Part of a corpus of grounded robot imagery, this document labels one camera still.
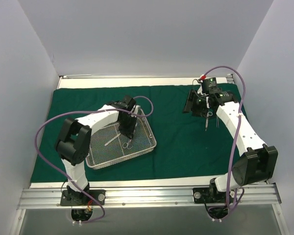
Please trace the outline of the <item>steel surgical scissors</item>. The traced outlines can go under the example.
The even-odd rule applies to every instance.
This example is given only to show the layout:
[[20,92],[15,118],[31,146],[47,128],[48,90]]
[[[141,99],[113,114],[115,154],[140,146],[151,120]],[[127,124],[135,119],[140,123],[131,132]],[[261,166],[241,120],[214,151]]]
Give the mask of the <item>steel surgical scissors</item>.
[[205,121],[205,131],[207,131],[208,129],[208,124],[209,124],[209,118],[213,115],[213,113],[211,111],[208,111],[207,112],[207,115],[206,115],[206,121]]

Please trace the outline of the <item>steel forceps clamp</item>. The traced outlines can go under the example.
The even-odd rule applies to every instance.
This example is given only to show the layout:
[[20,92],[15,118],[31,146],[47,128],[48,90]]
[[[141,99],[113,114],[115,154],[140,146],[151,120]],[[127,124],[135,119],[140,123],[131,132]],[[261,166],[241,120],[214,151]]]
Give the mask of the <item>steel forceps clamp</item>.
[[132,144],[131,144],[131,142],[132,142],[131,139],[129,139],[128,141],[124,142],[124,143],[122,144],[122,148],[123,148],[123,149],[131,149],[131,148],[132,148]]

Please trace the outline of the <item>metal mesh instrument tray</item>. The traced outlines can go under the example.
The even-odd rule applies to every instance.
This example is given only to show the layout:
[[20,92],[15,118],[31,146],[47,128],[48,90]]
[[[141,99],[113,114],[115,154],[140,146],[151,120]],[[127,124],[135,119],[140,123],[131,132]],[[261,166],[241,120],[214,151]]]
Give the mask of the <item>metal mesh instrument tray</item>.
[[[117,134],[120,136],[109,145],[106,142]],[[129,138],[119,132],[119,123],[114,122],[92,134],[86,164],[92,169],[115,165],[151,152],[157,145],[155,136],[146,117],[138,117],[131,149],[123,149],[122,144]]]

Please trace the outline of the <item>green surgical drape cloth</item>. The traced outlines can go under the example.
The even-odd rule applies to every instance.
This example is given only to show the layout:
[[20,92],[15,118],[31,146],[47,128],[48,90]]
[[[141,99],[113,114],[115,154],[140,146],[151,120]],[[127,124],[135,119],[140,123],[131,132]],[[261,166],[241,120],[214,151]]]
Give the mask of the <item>green surgical drape cloth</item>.
[[64,118],[62,113],[101,108],[125,95],[137,97],[146,113],[157,146],[147,154],[94,170],[85,169],[89,181],[131,181],[225,174],[233,139],[227,128],[210,120],[184,114],[191,86],[142,86],[122,88],[58,89],[54,91],[40,151],[31,176],[33,183],[62,182],[64,166],[54,149]]

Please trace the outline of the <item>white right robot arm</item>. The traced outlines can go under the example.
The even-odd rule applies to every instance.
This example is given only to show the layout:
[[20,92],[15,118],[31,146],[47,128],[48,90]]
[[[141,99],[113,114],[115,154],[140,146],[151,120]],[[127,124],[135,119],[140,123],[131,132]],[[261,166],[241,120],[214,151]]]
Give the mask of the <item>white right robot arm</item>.
[[256,134],[232,92],[200,95],[190,90],[183,112],[206,120],[221,120],[233,138],[234,149],[240,155],[235,163],[230,164],[228,173],[211,181],[208,189],[210,200],[219,202],[227,191],[273,177],[278,151],[275,146],[268,146]]

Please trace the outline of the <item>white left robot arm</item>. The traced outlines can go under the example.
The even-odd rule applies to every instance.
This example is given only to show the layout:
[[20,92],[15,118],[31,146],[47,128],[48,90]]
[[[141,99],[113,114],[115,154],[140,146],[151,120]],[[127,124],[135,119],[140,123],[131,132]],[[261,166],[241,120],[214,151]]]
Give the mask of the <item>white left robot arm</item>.
[[118,122],[119,132],[131,140],[134,137],[137,113],[135,99],[126,95],[121,101],[108,102],[96,113],[77,119],[65,119],[55,150],[69,176],[68,193],[77,205],[84,205],[89,199],[84,160],[89,153],[91,135],[108,124]]

